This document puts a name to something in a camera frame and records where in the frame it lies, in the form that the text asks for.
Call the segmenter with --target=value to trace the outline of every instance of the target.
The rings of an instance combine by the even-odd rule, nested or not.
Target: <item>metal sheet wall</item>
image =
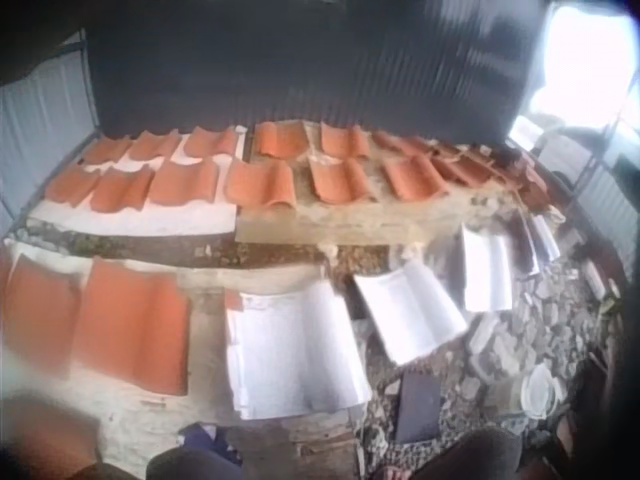
[[[502,143],[548,1],[114,1],[87,30],[107,135],[267,119]]]
[[[42,63],[28,77],[0,88],[2,199],[16,217],[44,180],[94,125],[82,57],[73,52]],[[2,220],[4,233],[5,220]]]
[[[599,166],[578,197],[600,233],[611,240],[627,278],[633,276],[640,214],[624,196],[613,176]]]

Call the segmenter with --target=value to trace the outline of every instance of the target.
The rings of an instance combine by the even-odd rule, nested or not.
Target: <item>dark metal panel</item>
[[[124,2],[88,31],[108,135],[267,119],[501,142],[547,2]]]

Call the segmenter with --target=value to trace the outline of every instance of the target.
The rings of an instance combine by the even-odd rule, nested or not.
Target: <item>terracotta roof tile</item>
[[[320,123],[320,143],[322,151],[335,158],[369,157],[369,139],[360,125],[350,128],[330,127]]]
[[[402,201],[427,200],[449,192],[447,182],[424,155],[385,160],[384,169],[393,191]]]
[[[169,159],[181,140],[178,129],[171,130],[166,135],[154,135],[145,130],[129,149],[129,158],[141,161],[153,160],[156,157]]]
[[[415,148],[417,148],[420,153],[424,153],[426,155],[431,155],[437,151],[436,147],[429,143],[428,140],[425,140],[422,137],[414,136],[406,138],[405,141],[409,142],[409,144]]]
[[[77,207],[93,191],[99,179],[100,172],[85,172],[82,167],[73,165],[49,182],[44,196],[47,200]]]
[[[520,198],[533,212],[545,210],[551,204],[547,184],[531,166],[526,167],[524,177],[527,183],[520,189]]]
[[[189,301],[175,276],[96,258],[78,321],[91,367],[161,394],[187,393]]]
[[[323,202],[339,205],[371,197],[369,180],[357,160],[344,160],[338,165],[309,164],[316,194]]]
[[[158,205],[175,207],[192,200],[212,203],[218,185],[218,166],[211,158],[193,165],[163,162],[151,183],[149,200]]]
[[[284,162],[248,164],[234,161],[225,185],[227,200],[241,207],[296,205],[293,172]]]
[[[101,213],[119,212],[127,207],[142,210],[153,175],[148,165],[137,172],[108,169],[93,192],[91,210]]]
[[[210,157],[218,153],[235,155],[238,134],[233,127],[223,132],[210,132],[196,127],[184,144],[184,153],[193,158]]]
[[[302,122],[256,125],[257,152],[283,160],[295,158],[309,149],[309,139]]]
[[[491,176],[505,187],[517,188],[519,186],[518,181],[513,175],[511,175],[505,169],[496,166],[493,159],[487,157],[481,152],[478,152],[474,149],[469,149],[462,155],[472,159],[474,162],[479,163],[480,165],[483,165],[487,170],[489,170],[489,172],[491,172]]]
[[[7,346],[47,372],[66,374],[80,307],[73,277],[20,256],[2,304]]]
[[[82,158],[88,165],[117,162],[127,152],[132,143],[131,137],[128,135],[117,140],[102,137],[89,147]]]
[[[487,183],[492,172],[469,157],[462,156],[456,161],[447,161],[439,156],[432,157],[433,164],[447,180],[453,180],[467,187],[480,188]]]
[[[384,130],[373,132],[372,138],[380,148],[401,153],[402,155],[406,155],[407,157],[420,154],[420,149],[416,148],[409,141],[405,140],[404,138],[391,135]]]

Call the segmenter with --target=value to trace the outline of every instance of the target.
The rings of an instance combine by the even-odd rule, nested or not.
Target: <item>person's foot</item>
[[[374,480],[409,480],[411,472],[409,470],[401,470],[398,467],[382,467],[376,472]]]

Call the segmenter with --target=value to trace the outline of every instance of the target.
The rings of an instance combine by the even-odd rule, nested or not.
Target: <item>person's leg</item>
[[[147,480],[239,480],[240,467],[206,450],[178,447],[154,457]]]
[[[520,437],[499,428],[484,428],[464,436],[428,462],[413,480],[511,480],[520,462]]]

